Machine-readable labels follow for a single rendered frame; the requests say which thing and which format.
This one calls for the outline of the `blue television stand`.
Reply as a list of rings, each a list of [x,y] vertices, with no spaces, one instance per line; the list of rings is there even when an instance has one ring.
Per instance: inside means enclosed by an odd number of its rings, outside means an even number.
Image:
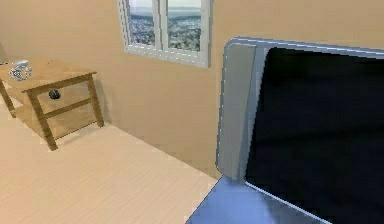
[[[245,182],[222,176],[185,224],[331,224]]]

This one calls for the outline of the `grey television set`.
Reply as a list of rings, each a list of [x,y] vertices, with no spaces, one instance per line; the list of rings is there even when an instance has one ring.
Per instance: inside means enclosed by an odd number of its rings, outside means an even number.
[[[224,47],[216,167],[289,224],[384,224],[384,49]]]

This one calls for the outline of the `wooden side table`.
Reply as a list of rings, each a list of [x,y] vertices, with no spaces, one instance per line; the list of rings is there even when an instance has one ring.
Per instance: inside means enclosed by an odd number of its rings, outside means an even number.
[[[14,63],[0,64],[0,95],[11,116],[45,140],[51,150],[56,141],[92,123],[102,127],[94,70],[57,59],[31,58],[22,72]]]

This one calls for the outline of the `white framed window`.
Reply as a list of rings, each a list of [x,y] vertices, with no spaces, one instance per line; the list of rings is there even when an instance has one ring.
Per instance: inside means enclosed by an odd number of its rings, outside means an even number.
[[[214,0],[116,0],[125,53],[209,68]]]

